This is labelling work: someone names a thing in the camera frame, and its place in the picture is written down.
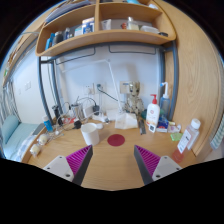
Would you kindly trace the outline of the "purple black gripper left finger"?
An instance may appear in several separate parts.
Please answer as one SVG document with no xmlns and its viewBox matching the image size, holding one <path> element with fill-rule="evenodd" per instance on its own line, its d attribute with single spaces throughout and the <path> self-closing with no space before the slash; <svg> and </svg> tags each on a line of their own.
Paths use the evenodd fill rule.
<svg viewBox="0 0 224 224">
<path fill-rule="evenodd" d="M 44 167 L 44 170 L 81 185 L 92 155 L 93 148 L 89 145 L 68 156 L 57 156 Z"/>
</svg>

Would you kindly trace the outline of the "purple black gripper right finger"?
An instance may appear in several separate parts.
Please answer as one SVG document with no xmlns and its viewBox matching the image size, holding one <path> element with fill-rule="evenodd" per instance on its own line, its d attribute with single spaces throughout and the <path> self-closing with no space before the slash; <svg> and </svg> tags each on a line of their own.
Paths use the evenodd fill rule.
<svg viewBox="0 0 224 224">
<path fill-rule="evenodd" d="M 138 145 L 134 146 L 134 156 L 145 185 L 181 170 L 169 156 L 160 157 Z"/>
</svg>

